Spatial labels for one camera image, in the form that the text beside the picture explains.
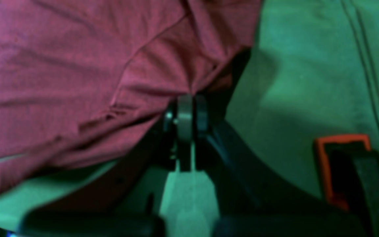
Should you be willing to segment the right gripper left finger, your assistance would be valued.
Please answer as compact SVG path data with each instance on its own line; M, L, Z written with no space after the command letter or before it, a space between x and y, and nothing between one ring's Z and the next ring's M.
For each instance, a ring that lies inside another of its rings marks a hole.
M125 157L84 187L30 211L21 237L164 237L171 171L191 171L193 98L180 96Z

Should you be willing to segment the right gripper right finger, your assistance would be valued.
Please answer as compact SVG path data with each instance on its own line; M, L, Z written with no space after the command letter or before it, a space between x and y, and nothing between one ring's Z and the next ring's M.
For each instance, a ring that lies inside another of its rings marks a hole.
M195 167L215 185L220 219L214 237L367 237L360 219L284 180L225 120L210 122L194 98Z

